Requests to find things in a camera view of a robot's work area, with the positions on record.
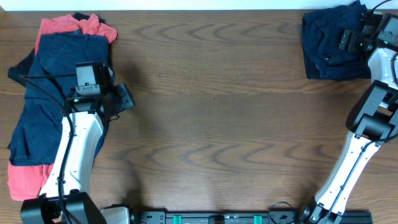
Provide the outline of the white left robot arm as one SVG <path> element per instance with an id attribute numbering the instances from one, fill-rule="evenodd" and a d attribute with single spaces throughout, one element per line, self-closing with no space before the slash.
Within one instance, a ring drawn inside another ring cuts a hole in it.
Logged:
<path id="1" fill-rule="evenodd" d="M 81 85 L 62 107 L 62 138 L 52 172 L 35 199 L 21 207 L 23 223 L 130 223 L 125 205 L 99 209 L 90 198 L 96 148 L 113 116 L 134 107 L 131 92 L 120 83 Z"/>

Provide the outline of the navy blue shorts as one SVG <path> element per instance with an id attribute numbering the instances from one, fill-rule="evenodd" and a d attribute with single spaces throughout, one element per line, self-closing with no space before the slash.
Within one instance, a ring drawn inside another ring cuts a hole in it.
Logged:
<path id="1" fill-rule="evenodd" d="M 359 54 L 338 49 L 345 30 L 360 31 L 363 28 L 361 19 L 367 12 L 364 4 L 355 1 L 350 5 L 319 9 L 303 15 L 303 53 L 319 69 L 319 80 L 346 81 L 371 77 Z"/>

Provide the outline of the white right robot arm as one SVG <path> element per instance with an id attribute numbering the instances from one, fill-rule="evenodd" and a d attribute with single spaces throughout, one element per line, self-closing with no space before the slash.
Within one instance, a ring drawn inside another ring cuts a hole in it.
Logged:
<path id="1" fill-rule="evenodd" d="M 345 145 L 331 174 L 296 223 L 372 223 L 370 212 L 348 212 L 346 203 L 372 156 L 397 138 L 397 16 L 371 11 L 362 32 L 346 30 L 339 47 L 365 54 L 371 84 L 347 117 Z"/>

